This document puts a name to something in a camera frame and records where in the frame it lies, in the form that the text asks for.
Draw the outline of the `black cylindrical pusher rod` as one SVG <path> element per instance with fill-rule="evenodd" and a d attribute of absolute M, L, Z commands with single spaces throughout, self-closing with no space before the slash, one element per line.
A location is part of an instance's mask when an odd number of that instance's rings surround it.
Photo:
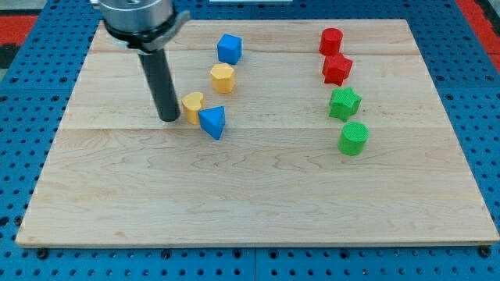
<path fill-rule="evenodd" d="M 139 59 L 159 118 L 164 122 L 176 121 L 180 107 L 165 51 L 159 49 L 148 55 L 139 55 Z"/>

